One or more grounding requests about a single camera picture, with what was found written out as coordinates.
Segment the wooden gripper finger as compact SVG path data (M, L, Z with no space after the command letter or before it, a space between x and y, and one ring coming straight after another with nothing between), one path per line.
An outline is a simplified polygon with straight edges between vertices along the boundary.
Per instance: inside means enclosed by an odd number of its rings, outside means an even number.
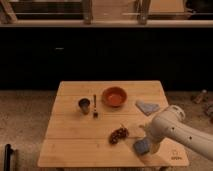
M160 144L159 143L151 143L150 144L150 153L151 154L157 153L159 148L160 148Z

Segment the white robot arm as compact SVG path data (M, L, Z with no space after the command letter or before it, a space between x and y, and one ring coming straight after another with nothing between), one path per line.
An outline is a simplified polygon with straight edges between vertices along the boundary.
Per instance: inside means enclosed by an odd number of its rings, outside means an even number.
M144 127L143 141L156 153L160 143L168 138L213 161L213 135L187 126L184 119L185 112L179 106L168 106Z

